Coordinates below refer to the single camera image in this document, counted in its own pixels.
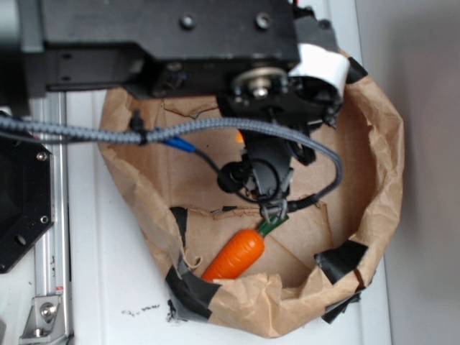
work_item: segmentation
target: black metal bracket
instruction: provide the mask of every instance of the black metal bracket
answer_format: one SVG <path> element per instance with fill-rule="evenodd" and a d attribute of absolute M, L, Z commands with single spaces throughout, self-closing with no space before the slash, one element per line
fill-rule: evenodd
<path fill-rule="evenodd" d="M 0 274 L 53 223 L 51 157 L 42 145 L 0 137 Z"/>

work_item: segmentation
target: orange object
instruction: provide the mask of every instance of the orange object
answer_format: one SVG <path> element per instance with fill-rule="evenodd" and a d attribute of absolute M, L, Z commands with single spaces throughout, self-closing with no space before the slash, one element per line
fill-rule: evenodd
<path fill-rule="evenodd" d="M 243 144 L 244 143 L 244 138 L 243 138 L 243 134 L 238 131 L 238 133 L 236 133 L 236 138 L 235 138 L 236 142 L 238 144 Z"/>
<path fill-rule="evenodd" d="M 264 237 L 257 230 L 241 230 L 218 253 L 201 278 L 209 282 L 236 279 L 260 258 L 264 250 Z"/>

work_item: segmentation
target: gray cable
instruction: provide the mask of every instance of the gray cable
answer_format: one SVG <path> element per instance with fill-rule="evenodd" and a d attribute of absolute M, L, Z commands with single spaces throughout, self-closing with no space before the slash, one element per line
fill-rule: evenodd
<path fill-rule="evenodd" d="M 39 132 L 51 135 L 62 135 L 64 137 L 72 137 L 73 139 L 82 141 L 108 142 L 112 144 L 140 144 L 142 141 L 142 135 L 136 132 L 108 132 L 98 129 L 63 126 L 60 124 L 49 124 L 39 121 L 21 121 L 13 119 L 10 116 L 1 116 L 2 113 L 3 112 L 0 111 L 0 129 L 7 131 Z M 336 166 L 336 179 L 330 185 L 316 194 L 318 198 L 325 196 L 325 194 L 329 193 L 341 182 L 343 175 L 342 163 L 340 157 L 335 152 L 331 151 L 310 137 L 304 135 L 303 133 L 284 126 L 280 126 L 278 124 L 268 124 L 261 121 L 231 117 L 204 119 L 186 122 L 177 126 L 165 128 L 158 132 L 147 132 L 146 140 L 149 143 L 164 142 L 175 137 L 183 136 L 184 134 L 190 134 L 193 132 L 209 129 L 226 128 L 237 128 L 245 131 L 258 132 L 274 137 L 280 137 L 286 140 L 297 142 L 329 157 Z"/>

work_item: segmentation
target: gray wall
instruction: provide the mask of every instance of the gray wall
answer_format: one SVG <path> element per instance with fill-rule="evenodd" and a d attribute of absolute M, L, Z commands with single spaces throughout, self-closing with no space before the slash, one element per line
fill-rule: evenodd
<path fill-rule="evenodd" d="M 385 255 L 394 345 L 460 344 L 460 1 L 356 0 L 364 65 L 405 119 Z"/>

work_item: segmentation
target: black tape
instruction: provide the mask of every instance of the black tape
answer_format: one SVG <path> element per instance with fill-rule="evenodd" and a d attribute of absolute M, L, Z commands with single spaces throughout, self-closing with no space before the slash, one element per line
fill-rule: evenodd
<path fill-rule="evenodd" d="M 222 212 L 229 212 L 229 211 L 233 211 L 233 210 L 236 210 L 238 208 L 238 206 L 224 206 L 222 208 Z"/>
<path fill-rule="evenodd" d="M 339 248 L 315 255 L 315 261 L 332 284 L 355 270 L 367 251 L 367 246 L 355 241 L 346 241 Z"/>
<path fill-rule="evenodd" d="M 171 208 L 185 246 L 188 210 L 186 208 Z M 165 279 L 170 290 L 171 301 L 175 309 L 174 318 L 181 320 L 207 321 L 212 312 L 208 309 L 220 285 L 206 282 L 196 277 L 185 261 L 180 258 L 177 269 L 171 266 Z"/>
<path fill-rule="evenodd" d="M 175 221 L 178 223 L 180 237 L 182 238 L 182 245 L 185 247 L 185 232 L 187 231 L 187 209 L 183 207 L 172 207 L 172 214 L 175 217 Z"/>
<path fill-rule="evenodd" d="M 140 131 L 137 131 L 137 133 L 139 133 L 139 135 L 141 136 L 141 141 L 139 143 L 139 146 L 145 146 L 147 144 L 147 131 L 140 130 Z"/>
<path fill-rule="evenodd" d="M 368 72 L 358 63 L 354 58 L 348 58 L 350 62 L 350 69 L 348 71 L 348 75 L 346 77 L 347 84 L 354 84 L 360 81 L 362 78 L 368 75 Z"/>
<path fill-rule="evenodd" d="M 361 292 L 355 293 L 351 297 L 345 298 L 329 307 L 326 307 L 326 313 L 321 318 L 331 324 L 341 313 L 345 313 L 348 304 L 358 303 L 361 300 Z"/>

